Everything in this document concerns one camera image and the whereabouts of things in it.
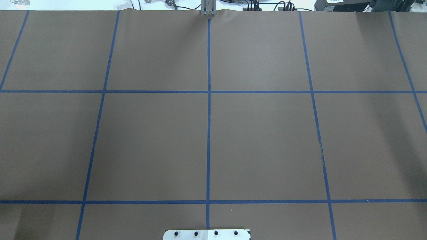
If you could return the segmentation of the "black power adapter box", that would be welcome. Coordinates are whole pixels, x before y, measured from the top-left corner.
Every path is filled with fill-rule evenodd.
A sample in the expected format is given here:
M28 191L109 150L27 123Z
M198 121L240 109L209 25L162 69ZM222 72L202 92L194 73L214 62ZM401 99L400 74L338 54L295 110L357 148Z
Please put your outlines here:
M316 12L363 12L371 0L316 0Z

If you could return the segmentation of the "clear tape roll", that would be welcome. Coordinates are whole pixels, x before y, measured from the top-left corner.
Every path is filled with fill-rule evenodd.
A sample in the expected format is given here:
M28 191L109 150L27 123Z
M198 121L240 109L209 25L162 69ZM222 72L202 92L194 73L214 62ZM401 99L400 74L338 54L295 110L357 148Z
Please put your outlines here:
M30 6L30 0L11 0L10 2L19 10L27 9Z

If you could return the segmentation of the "aluminium frame post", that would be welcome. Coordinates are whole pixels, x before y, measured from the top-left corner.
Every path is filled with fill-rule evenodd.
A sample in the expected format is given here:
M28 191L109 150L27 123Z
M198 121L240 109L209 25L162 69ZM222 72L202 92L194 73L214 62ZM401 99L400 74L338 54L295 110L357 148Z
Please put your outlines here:
M217 14L217 1L216 0L201 0L201 15L214 16Z

